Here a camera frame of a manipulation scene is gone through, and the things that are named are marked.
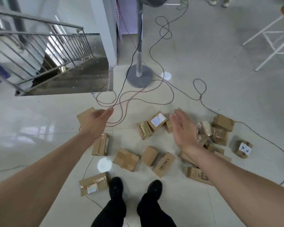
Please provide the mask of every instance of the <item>black pants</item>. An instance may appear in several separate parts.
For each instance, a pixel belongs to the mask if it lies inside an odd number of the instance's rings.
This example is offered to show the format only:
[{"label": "black pants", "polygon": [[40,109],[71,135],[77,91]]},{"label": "black pants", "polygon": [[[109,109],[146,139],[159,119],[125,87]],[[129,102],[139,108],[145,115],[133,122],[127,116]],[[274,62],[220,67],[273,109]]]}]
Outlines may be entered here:
[{"label": "black pants", "polygon": [[[161,210],[151,194],[144,194],[137,207],[142,227],[176,227],[170,216]],[[110,200],[94,220],[91,227],[122,227],[126,215],[123,199]]]}]

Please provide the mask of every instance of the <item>forearm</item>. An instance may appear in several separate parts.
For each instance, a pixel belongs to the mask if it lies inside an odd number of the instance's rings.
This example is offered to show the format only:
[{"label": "forearm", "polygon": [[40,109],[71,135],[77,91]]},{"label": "forearm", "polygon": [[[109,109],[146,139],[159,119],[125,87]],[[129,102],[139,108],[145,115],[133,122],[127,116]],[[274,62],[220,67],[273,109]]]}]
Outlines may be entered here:
[{"label": "forearm", "polygon": [[198,146],[183,150],[248,227],[284,226],[284,187]]},{"label": "forearm", "polygon": [[76,135],[0,183],[0,227],[39,226],[91,140]]}]

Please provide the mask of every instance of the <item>white pillar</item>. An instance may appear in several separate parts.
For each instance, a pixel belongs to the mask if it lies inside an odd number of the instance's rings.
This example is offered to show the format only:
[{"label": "white pillar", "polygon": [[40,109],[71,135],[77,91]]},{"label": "white pillar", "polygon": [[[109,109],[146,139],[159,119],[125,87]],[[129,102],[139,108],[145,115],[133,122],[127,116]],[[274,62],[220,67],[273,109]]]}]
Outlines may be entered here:
[{"label": "white pillar", "polygon": [[98,31],[110,66],[117,61],[117,22],[111,0],[90,0]]}]

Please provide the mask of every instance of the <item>standing fan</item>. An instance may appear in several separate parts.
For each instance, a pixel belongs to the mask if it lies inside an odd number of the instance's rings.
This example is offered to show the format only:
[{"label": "standing fan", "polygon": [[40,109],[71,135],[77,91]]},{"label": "standing fan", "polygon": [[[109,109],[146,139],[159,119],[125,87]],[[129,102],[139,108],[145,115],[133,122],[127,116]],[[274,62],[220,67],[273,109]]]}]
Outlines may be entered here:
[{"label": "standing fan", "polygon": [[137,15],[138,15],[138,48],[137,48],[137,64],[131,66],[127,72],[127,80],[131,86],[144,88],[153,80],[152,70],[142,65],[142,13],[143,4],[151,7],[160,7],[167,0],[137,0]]}]

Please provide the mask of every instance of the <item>hand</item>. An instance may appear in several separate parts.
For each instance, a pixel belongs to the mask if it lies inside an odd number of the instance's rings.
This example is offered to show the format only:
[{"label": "hand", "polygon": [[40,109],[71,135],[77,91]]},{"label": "hand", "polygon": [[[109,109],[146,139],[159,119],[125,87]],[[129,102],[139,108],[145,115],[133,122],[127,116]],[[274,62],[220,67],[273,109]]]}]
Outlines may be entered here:
[{"label": "hand", "polygon": [[175,110],[175,114],[170,114],[169,118],[173,124],[174,140],[181,150],[191,145],[198,145],[197,126],[184,112]]},{"label": "hand", "polygon": [[82,125],[79,134],[87,138],[89,146],[102,135],[113,112],[114,108],[110,107],[107,110],[95,110],[86,116],[85,124]]}]

